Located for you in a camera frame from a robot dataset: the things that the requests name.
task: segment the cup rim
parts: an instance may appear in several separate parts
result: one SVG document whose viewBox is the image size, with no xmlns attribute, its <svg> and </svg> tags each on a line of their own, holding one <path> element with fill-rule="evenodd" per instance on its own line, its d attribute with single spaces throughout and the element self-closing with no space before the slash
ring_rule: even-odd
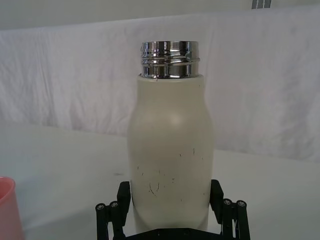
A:
<svg viewBox="0 0 320 240">
<path fill-rule="evenodd" d="M 0 206 L 1 206 L 15 191 L 16 182 L 15 180 L 13 180 L 11 177 L 8 177 L 8 176 L 0 176 L 0 182 L 7 182 L 11 185 L 9 191 L 2 198 L 0 198 Z"/>
</svg>

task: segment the bolt head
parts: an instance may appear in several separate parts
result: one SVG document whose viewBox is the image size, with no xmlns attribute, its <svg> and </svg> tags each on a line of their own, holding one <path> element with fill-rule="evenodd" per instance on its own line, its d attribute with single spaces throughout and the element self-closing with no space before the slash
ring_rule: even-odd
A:
<svg viewBox="0 0 320 240">
<path fill-rule="evenodd" d="M 96 209 L 97 209 L 97 210 L 101 210 L 101 209 L 104 209 L 104 207 L 105 207 L 104 205 L 100 204 L 100 205 L 98 205 L 98 206 L 96 207 Z"/>
<path fill-rule="evenodd" d="M 245 207 L 246 206 L 246 203 L 244 201 L 238 201 L 238 205 L 240 207 Z"/>
<path fill-rule="evenodd" d="M 117 203 L 117 202 L 111 203 L 111 207 L 112 207 L 112 208 L 118 207 L 118 203 Z"/>
<path fill-rule="evenodd" d="M 228 200 L 228 199 L 225 199 L 225 200 L 224 200 L 224 204 L 225 204 L 225 205 L 231 205 L 231 201 Z"/>
</svg>

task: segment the pink cup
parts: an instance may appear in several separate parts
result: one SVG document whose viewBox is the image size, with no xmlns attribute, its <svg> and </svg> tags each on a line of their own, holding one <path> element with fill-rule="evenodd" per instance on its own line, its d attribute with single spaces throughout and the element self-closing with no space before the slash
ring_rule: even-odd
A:
<svg viewBox="0 0 320 240">
<path fill-rule="evenodd" d="M 0 176 L 0 240 L 24 240 L 19 216 L 16 183 Z"/>
</svg>

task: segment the scratch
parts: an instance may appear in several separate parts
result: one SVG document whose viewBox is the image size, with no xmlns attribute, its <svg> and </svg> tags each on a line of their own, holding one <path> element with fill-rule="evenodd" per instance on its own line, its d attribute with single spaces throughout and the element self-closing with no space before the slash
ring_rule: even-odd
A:
<svg viewBox="0 0 320 240">
<path fill-rule="evenodd" d="M 151 183 L 149 183 L 149 188 L 150 188 L 151 193 L 152 193 L 154 196 L 157 196 L 157 195 L 155 195 L 154 191 L 152 191 L 152 189 L 151 189 Z"/>
</svg>

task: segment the chrome bottle top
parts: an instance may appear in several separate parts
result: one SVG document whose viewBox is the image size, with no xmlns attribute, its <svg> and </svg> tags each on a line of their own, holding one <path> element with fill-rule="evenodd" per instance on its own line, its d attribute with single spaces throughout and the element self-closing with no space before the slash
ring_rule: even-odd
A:
<svg viewBox="0 0 320 240">
<path fill-rule="evenodd" d="M 199 75 L 196 41 L 148 41 L 141 46 L 143 78 L 183 79 Z"/>
</svg>

